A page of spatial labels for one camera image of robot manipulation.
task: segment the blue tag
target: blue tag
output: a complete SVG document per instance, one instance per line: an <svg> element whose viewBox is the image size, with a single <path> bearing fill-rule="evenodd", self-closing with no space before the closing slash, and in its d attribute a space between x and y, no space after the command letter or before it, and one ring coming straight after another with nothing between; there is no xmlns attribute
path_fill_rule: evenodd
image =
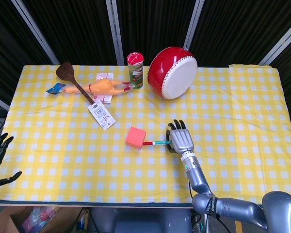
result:
<svg viewBox="0 0 291 233"><path fill-rule="evenodd" d="M47 92L50 94L56 95L63 89L64 86L65 86L65 84L56 83L55 86L52 87L51 89L47 90Z"/></svg>

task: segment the wooden spatula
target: wooden spatula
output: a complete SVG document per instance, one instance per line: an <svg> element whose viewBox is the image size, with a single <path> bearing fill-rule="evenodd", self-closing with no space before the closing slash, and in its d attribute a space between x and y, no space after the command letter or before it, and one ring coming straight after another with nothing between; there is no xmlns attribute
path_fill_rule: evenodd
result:
<svg viewBox="0 0 291 233"><path fill-rule="evenodd" d="M93 99L77 83L76 79L74 78L73 67L69 62L64 62L63 64L61 64L56 70L56 74L61 80L72 82L77 87L77 89L79 89L79 91L85 96L85 98L87 98L90 104L95 103Z"/></svg>

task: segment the drum head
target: drum head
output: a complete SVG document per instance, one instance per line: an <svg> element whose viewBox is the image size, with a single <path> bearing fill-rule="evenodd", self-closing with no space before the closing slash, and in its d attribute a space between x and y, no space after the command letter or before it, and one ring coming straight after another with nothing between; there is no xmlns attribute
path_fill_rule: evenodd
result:
<svg viewBox="0 0 291 233"><path fill-rule="evenodd" d="M183 57L177 61L166 74L162 84L162 95L172 100L189 88L197 73L197 62L192 56Z"/></svg>

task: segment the spatula handle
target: spatula handle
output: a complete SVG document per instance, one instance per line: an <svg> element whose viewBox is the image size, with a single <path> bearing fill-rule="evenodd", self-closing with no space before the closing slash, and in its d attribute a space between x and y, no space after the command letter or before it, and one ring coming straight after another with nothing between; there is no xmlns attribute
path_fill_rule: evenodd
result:
<svg viewBox="0 0 291 233"><path fill-rule="evenodd" d="M86 93L86 91L84 91L84 89L77 82L73 82L73 84L78 88L79 91L81 91L85 98L87 98L90 104L95 103L94 100Z"/></svg>

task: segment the red lid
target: red lid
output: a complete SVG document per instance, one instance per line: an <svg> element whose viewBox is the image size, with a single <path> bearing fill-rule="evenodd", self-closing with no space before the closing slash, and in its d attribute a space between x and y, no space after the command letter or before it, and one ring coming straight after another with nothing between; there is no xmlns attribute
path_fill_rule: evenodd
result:
<svg viewBox="0 0 291 233"><path fill-rule="evenodd" d="M139 52L132 52L127 56L127 63L131 66L140 65L144 61L144 57Z"/></svg>

